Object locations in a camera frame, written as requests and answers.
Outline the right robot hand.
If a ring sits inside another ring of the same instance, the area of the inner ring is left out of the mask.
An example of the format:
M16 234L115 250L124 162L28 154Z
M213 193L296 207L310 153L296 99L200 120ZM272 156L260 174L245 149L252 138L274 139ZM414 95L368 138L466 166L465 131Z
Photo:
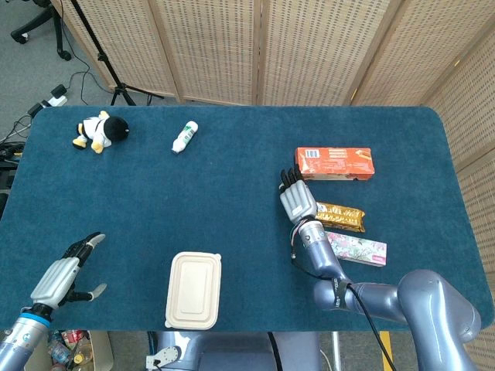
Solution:
M317 214L316 201L305 183L299 166L288 171L281 170L279 198L289 220L295 225L301 220L314 220Z

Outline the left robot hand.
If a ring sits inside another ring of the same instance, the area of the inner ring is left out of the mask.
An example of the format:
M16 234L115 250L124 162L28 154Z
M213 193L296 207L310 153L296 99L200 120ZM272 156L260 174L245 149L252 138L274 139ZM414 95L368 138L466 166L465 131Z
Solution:
M92 233L69 246L59 260L55 260L32 291L30 298L34 305L40 304L58 309L66 302L93 301L107 288L105 283L93 291L76 292L76 277L94 248L105 239L100 232Z

